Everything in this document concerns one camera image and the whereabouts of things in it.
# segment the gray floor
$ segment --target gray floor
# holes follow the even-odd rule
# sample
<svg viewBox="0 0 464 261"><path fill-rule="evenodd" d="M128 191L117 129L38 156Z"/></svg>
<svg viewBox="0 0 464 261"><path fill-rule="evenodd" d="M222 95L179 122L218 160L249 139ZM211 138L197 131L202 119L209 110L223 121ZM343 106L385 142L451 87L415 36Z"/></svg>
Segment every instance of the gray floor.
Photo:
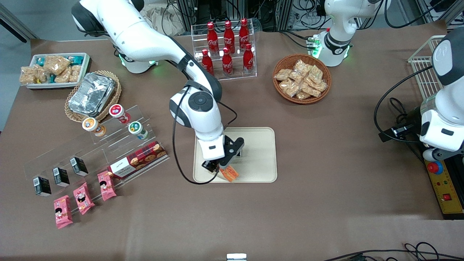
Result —
<svg viewBox="0 0 464 261"><path fill-rule="evenodd" d="M81 40L84 34L76 30L71 16L71 7L76 0L0 0L18 19L41 39ZM414 0L404 0L403 4L410 20L417 17L418 9ZM395 25L404 23L393 1L388 11L389 20ZM386 27L383 19L376 19L372 27ZM19 89L19 68L30 62L30 45L24 44L0 26L0 131L3 130Z"/></svg>

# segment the table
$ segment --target table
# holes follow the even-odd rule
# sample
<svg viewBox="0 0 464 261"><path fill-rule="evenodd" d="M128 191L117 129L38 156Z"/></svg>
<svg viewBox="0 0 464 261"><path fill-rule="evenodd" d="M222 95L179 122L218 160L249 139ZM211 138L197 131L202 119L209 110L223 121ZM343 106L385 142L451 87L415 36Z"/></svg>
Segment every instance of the table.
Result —
<svg viewBox="0 0 464 261"><path fill-rule="evenodd" d="M22 165L82 134L63 112L69 90L21 87L0 136L0 256L6 260L324 260L365 249L401 248L426 240L440 252L464 255L464 221L443 221L422 164L404 144L383 144L373 124L380 96L412 70L406 59L445 24L357 32L320 102L296 105L272 84L274 65L303 52L278 33L258 33L258 77L222 81L223 102L238 113L232 127L274 129L278 179L274 183L187 183L173 158L98 201L72 227L58 230L53 207L34 196ZM189 37L178 40L191 51ZM129 73L106 40L35 40L32 54L86 52L91 70L115 73L120 103L138 104L168 152L173 119L169 98L185 83L167 62ZM392 93L407 109L420 104L414 80ZM224 108L223 122L233 117ZM395 113L379 110L383 128ZM177 128L176 147L190 173L194 132Z"/></svg>

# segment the red bottle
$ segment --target red bottle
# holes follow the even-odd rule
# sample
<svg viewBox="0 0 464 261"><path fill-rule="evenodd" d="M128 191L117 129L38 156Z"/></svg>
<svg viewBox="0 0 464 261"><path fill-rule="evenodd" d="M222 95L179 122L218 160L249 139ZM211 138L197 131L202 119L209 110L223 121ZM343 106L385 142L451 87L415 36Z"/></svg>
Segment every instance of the red bottle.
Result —
<svg viewBox="0 0 464 261"><path fill-rule="evenodd" d="M219 56L219 43L218 43L218 34L214 30L213 22L208 22L208 35L206 39L208 40L209 51L211 56Z"/></svg>
<svg viewBox="0 0 464 261"><path fill-rule="evenodd" d="M229 53L235 53L235 36L232 31L232 22L227 20L224 31L224 45L229 49Z"/></svg>
<svg viewBox="0 0 464 261"><path fill-rule="evenodd" d="M211 60L211 57L208 56L208 50L203 49L201 50L201 52L203 53L203 58L201 59L203 68L207 70L211 75L214 76L213 60Z"/></svg>
<svg viewBox="0 0 464 261"><path fill-rule="evenodd" d="M225 77L230 77L233 74L232 57L229 54L229 49L224 47L224 56L222 57L222 71Z"/></svg>
<svg viewBox="0 0 464 261"><path fill-rule="evenodd" d="M250 42L250 33L248 32L248 20L246 18L242 18L240 21L242 27L240 27L240 31L238 33L238 42L240 43L240 52L245 52L246 44Z"/></svg>
<svg viewBox="0 0 464 261"><path fill-rule="evenodd" d="M243 72L251 74L253 72L253 52L251 51L251 44L245 45L245 53L243 53Z"/></svg>

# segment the bottle cap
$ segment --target bottle cap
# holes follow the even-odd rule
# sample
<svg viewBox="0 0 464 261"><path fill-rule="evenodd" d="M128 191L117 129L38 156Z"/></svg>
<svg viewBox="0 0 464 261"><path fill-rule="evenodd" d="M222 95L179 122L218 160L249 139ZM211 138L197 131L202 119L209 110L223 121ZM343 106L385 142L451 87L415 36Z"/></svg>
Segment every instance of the bottle cap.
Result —
<svg viewBox="0 0 464 261"><path fill-rule="evenodd" d="M112 117L119 118L124 115L124 108L119 104L115 104L110 107L110 115Z"/></svg>
<svg viewBox="0 0 464 261"><path fill-rule="evenodd" d="M82 128L86 131L94 131L98 127L98 121L95 118L89 117L82 122Z"/></svg>
<svg viewBox="0 0 464 261"><path fill-rule="evenodd" d="M130 133L137 135L143 131L143 126L140 122L134 121L129 125L128 129Z"/></svg>

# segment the woven basket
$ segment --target woven basket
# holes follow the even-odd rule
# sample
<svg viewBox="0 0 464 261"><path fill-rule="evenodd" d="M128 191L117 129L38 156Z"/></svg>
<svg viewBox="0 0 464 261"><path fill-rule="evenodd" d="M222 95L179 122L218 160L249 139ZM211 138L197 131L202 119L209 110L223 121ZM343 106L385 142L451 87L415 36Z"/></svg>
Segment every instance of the woven basket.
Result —
<svg viewBox="0 0 464 261"><path fill-rule="evenodd" d="M113 91L113 94L110 97L110 101L107 103L107 105L103 109L103 111L95 117L97 119L97 121L100 122L101 120L103 120L108 115L110 107L112 105L117 104L117 102L119 100L119 97L121 96L121 84L119 83L119 79L112 72L96 71L95 73L106 76L106 77L110 77L111 79L114 80L114 82L116 82L116 89ZM77 92L77 90L79 89L79 86L80 86L80 83L76 87L74 87L74 89L72 89L71 93L68 95L68 98L66 99L66 103L64 104L64 112L66 113L66 116L68 116L69 119L71 119L71 120L73 120L75 122L81 123L86 118L88 118L88 116L73 112L69 108L69 100Z"/></svg>
<svg viewBox="0 0 464 261"><path fill-rule="evenodd" d="M274 78L274 75L276 75L281 69L293 69L293 66L295 66L296 61L298 61L298 59L301 59L301 61L305 62L306 64L316 65L323 72L322 79L327 83L327 89L325 89L319 97L309 97L304 100L292 98L282 91L282 89L279 86L279 81L277 81ZM274 68L274 73L272 75L272 81L274 82L274 87L280 93L280 95L282 95L282 97L298 104L310 104L317 102L318 100L324 98L327 95L332 85L332 77L327 66L325 66L325 64L319 61L318 59L303 53L295 53L289 56L285 56L279 62L277 62L276 67Z"/></svg>

